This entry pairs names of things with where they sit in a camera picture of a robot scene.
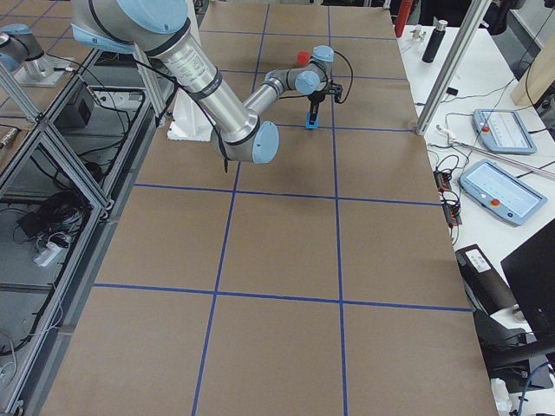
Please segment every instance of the metal pole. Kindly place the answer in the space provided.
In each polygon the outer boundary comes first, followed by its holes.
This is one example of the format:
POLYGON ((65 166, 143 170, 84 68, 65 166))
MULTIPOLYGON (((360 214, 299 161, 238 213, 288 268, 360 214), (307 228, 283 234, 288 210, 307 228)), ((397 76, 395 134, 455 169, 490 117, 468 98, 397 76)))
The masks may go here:
POLYGON ((426 105, 422 109, 420 118, 415 127, 415 133, 423 136, 432 119, 434 118, 437 107, 441 104, 441 99, 447 91, 449 83, 454 77, 454 73, 459 67, 460 61, 467 52, 468 46, 474 37, 474 33, 480 26, 486 10, 491 0, 473 0, 470 9, 462 21, 459 33, 455 37, 453 46, 449 50, 449 54, 441 68, 440 74, 435 81, 432 91, 426 101, 426 105))
POLYGON ((0 86, 2 86, 13 101, 21 108, 27 118, 36 121, 40 111, 35 103, 21 90, 16 79, 0 64, 0 86))
MULTIPOLYGON (((142 50, 139 49, 137 45, 135 45, 133 57, 139 62, 150 65, 147 56, 142 50)), ((147 88, 148 98, 150 98, 150 101, 153 104, 156 115, 160 114, 163 120, 164 114, 162 114, 162 112, 164 111, 166 103, 162 98, 162 91, 160 90, 160 85, 158 84, 154 73, 141 65, 137 65, 137 69, 139 70, 140 77, 142 78, 145 87, 147 88)))
POLYGON ((480 149, 479 147, 470 146, 470 145, 468 145, 468 144, 466 144, 466 143, 461 143, 461 142, 459 142, 459 141, 451 140, 451 143, 453 143, 454 145, 463 146, 463 147, 465 147, 465 148, 467 148, 467 149, 472 149, 473 152, 482 153, 482 154, 485 154, 486 156, 489 156, 489 157, 491 157, 491 158, 503 160, 503 161, 506 162, 506 163, 509 163, 509 164, 511 164, 511 165, 515 165, 515 166, 521 167, 521 168, 526 169, 526 170, 531 171, 531 172, 535 172, 535 173, 537 173, 538 175, 545 176, 546 178, 555 179, 555 173, 551 173, 551 172, 545 171, 544 169, 541 169, 541 168, 539 168, 539 167, 530 166, 530 165, 528 165, 528 164, 526 164, 526 163, 519 162, 519 161, 517 161, 517 160, 515 160, 515 159, 509 159, 509 158, 506 158, 505 156, 501 156, 500 154, 491 153, 491 152, 488 152, 488 151, 486 151, 486 150, 482 150, 482 149, 480 149))

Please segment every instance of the white stand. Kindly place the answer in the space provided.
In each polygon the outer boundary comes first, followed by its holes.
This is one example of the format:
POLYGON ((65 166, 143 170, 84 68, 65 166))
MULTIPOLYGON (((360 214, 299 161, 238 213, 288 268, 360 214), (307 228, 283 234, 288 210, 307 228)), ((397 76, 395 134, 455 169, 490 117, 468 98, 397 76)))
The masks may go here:
MULTIPOLYGON (((193 0, 187 0, 189 10, 194 10, 193 0)), ((191 19, 191 34, 200 44, 197 19, 191 19)), ((197 105, 183 91, 178 91, 173 108, 173 121, 167 132, 170 140, 210 141, 212 125, 197 105)))

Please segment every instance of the white plug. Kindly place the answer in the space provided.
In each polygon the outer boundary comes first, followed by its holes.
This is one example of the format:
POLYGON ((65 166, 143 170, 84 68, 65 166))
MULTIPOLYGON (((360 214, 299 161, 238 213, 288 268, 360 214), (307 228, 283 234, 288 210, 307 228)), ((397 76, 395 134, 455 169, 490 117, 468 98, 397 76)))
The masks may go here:
POLYGON ((48 241, 46 243, 46 248, 39 251, 38 256, 33 259, 33 262, 39 267, 46 267, 54 260, 60 251, 62 251, 62 247, 48 241))

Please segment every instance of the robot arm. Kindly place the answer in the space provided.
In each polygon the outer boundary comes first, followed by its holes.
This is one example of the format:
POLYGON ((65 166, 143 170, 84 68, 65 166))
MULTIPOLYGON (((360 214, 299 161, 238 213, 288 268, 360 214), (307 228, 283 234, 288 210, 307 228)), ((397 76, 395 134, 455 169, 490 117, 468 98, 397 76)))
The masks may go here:
POLYGON ((330 82, 333 50, 318 47, 306 68, 271 72, 242 103, 191 35, 184 0, 72 3, 72 27, 77 41, 124 54, 132 54, 137 44, 147 56, 166 65, 214 120, 218 131, 212 132, 212 143, 225 159, 272 161, 278 151, 278 129, 270 121, 261 124, 259 115, 293 86, 300 94, 309 95, 325 89, 330 82))
POLYGON ((54 72, 50 59, 29 27, 20 23, 0 28, 0 62, 10 72, 23 63, 29 76, 39 81, 54 72))

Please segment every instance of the black bottle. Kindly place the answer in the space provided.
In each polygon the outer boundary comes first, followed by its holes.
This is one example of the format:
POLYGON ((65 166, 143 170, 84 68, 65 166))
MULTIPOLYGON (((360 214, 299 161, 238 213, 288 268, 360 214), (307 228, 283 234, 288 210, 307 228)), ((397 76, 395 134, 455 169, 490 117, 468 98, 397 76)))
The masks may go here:
POLYGON ((424 56, 422 60, 424 62, 430 63, 434 61, 435 54, 437 54, 437 50, 440 48, 441 41, 443 40, 443 36, 445 36, 445 28, 447 27, 447 20, 440 20, 437 23, 432 35, 430 36, 430 40, 428 41, 428 45, 426 50, 424 51, 424 56))

